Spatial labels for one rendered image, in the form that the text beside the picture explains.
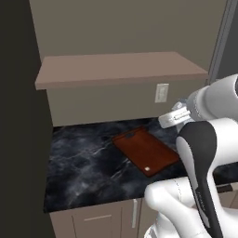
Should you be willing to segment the beige cupboard door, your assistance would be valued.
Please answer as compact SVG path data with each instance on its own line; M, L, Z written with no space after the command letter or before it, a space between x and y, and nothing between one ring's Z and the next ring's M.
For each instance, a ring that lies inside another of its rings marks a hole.
M124 200L122 202L120 238L143 238L142 228L141 228L143 199L137 198L137 200L138 200L138 212L137 212L137 223L136 223L135 229L132 229L131 227L133 199Z

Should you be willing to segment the grey tall panel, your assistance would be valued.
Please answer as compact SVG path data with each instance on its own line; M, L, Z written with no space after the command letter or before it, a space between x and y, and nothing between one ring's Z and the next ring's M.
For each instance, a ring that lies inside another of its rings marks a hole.
M231 24L235 16L235 9L238 6L238 0L227 0L222 20L219 26L217 42L213 51L212 59L208 71L207 83L210 85L218 78L218 70L222 61L222 56L229 37Z

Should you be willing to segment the brown wall shelf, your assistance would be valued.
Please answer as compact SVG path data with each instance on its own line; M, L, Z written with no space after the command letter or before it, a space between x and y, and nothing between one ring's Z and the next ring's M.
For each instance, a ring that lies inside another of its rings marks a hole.
M37 89L206 79L208 73L177 52L45 57Z

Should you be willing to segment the beige drawer front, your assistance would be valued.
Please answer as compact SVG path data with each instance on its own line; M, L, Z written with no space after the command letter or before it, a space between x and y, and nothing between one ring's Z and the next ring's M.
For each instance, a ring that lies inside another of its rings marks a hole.
M121 205L110 203L92 205L50 213L56 238L120 238L121 236Z

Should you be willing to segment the white wall outlet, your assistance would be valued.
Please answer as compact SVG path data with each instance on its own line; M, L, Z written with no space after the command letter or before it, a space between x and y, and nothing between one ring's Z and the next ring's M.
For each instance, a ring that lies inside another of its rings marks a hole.
M155 91L155 102L166 102L169 84L158 84Z

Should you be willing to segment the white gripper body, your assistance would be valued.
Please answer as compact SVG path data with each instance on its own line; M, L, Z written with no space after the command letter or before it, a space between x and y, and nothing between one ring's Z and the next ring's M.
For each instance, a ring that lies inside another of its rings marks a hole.
M161 128L169 128L172 126L182 128L191 120L191 113L187 110L186 107L182 107L180 109L166 113L158 118Z

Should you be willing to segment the beige cupboard front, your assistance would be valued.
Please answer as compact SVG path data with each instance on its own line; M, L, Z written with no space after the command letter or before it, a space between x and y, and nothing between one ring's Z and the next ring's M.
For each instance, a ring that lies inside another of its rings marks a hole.
M238 200L236 196L238 195L238 182L228 183L232 185L233 191L232 192L224 192L219 193L219 200L222 206L228 208L237 208L238 207Z

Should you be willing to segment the reddish-brown rectangular tray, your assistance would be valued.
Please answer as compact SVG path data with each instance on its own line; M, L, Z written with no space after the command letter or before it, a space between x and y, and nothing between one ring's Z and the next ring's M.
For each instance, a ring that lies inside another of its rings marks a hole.
M179 160L175 151L144 126L114 136L112 143L147 177L154 176Z

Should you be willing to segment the dark tall fridge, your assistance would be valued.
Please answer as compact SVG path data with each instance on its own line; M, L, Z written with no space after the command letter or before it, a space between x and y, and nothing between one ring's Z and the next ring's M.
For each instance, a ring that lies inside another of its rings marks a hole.
M0 0L0 238L55 238L43 212L52 123L30 0Z

